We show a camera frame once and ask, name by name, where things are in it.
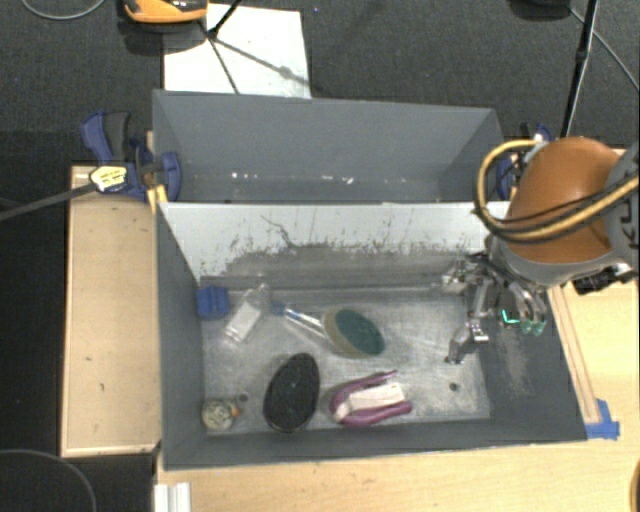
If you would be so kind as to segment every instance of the black floor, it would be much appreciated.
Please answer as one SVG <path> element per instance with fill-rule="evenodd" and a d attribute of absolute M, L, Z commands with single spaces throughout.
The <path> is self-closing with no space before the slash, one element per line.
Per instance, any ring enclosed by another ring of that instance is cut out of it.
<path fill-rule="evenodd" d="M 640 3 L 600 4 L 596 29 L 637 81 Z M 571 15 L 507 0 L 246 5 L 302 11 L 315 96 L 488 106 L 506 135 L 523 121 L 560 131 L 581 30 Z M 572 5 L 583 14 L 586 0 Z M 27 202 L 64 190 L 73 162 L 91 158 L 78 125 L 95 110 L 127 110 L 133 131 L 151 128 L 160 40 L 123 24 L 119 10 L 107 0 L 86 18 L 52 22 L 20 0 L 3 2 L 0 197 Z M 638 138 L 638 93 L 598 41 L 572 133 L 620 146 Z M 65 222 L 59 206 L 0 224 L 0 450 L 58 450 Z M 148 457 L 79 467 L 100 510 L 148 509 Z"/>

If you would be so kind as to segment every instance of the bin floor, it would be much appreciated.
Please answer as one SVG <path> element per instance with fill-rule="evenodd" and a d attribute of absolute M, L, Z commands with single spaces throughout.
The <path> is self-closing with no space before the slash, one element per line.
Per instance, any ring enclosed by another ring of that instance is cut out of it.
<path fill-rule="evenodd" d="M 241 295 L 242 290 L 231 292 L 232 303 Z M 357 310 L 376 324 L 385 351 L 349 359 L 324 338 L 270 314 L 239 344 L 223 337 L 226 319 L 202 322 L 206 398 L 245 395 L 239 404 L 242 414 L 224 434 L 270 431 L 262 416 L 265 391 L 277 369 L 299 352 L 312 354 L 320 369 L 318 410 L 307 429 L 342 428 L 329 413 L 333 392 L 348 381 L 393 369 L 414 407 L 410 414 L 380 425 L 489 418 L 478 355 L 466 356 L 461 365 L 444 362 L 449 340 L 465 318 L 462 297 L 443 294 L 434 284 L 431 289 L 274 289 L 273 299 L 318 316 L 333 307 Z"/>

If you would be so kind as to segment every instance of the wooden panel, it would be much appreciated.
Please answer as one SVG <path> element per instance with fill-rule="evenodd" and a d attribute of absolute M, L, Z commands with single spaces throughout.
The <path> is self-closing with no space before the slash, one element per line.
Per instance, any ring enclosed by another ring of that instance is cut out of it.
<path fill-rule="evenodd" d="M 549 290 L 548 296 L 558 330 L 560 331 L 562 348 L 567 358 L 569 373 L 573 380 L 584 422 L 586 424 L 599 423 L 602 418 L 596 403 L 596 397 L 593 393 L 591 381 L 589 380 L 589 375 L 587 374 L 587 368 L 584 364 L 584 357 L 580 350 L 578 335 L 573 325 L 573 319 L 571 318 L 566 296 L 559 286 Z"/>
<path fill-rule="evenodd" d="M 73 186 L 88 170 L 73 170 Z M 62 455 L 151 451 L 160 386 L 149 207 L 97 193 L 74 199 L 68 243 Z"/>

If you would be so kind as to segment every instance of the gray cardboard wall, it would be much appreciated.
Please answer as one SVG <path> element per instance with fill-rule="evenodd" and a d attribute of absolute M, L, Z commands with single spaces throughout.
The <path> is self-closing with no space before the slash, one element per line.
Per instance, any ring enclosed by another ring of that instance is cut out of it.
<path fill-rule="evenodd" d="M 202 339 L 196 281 L 168 224 L 157 215 L 158 321 L 162 382 L 162 446 L 167 467 L 189 460 L 205 440 Z"/>
<path fill-rule="evenodd" d="M 180 201 L 469 201 L 502 142 L 484 108 L 154 91 Z"/>

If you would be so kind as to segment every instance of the wooden table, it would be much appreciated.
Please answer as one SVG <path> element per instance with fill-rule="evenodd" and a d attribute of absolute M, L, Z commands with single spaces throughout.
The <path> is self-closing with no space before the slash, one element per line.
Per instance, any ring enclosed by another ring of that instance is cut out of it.
<path fill-rule="evenodd" d="M 86 169 L 74 169 L 74 183 Z M 63 456 L 149 452 L 160 438 L 152 217 L 121 197 L 76 199 L 69 231 Z M 165 473 L 192 510 L 629 510 L 640 459 L 638 292 L 564 292 L 596 396 L 617 441 Z M 578 375 L 585 372 L 580 366 Z"/>

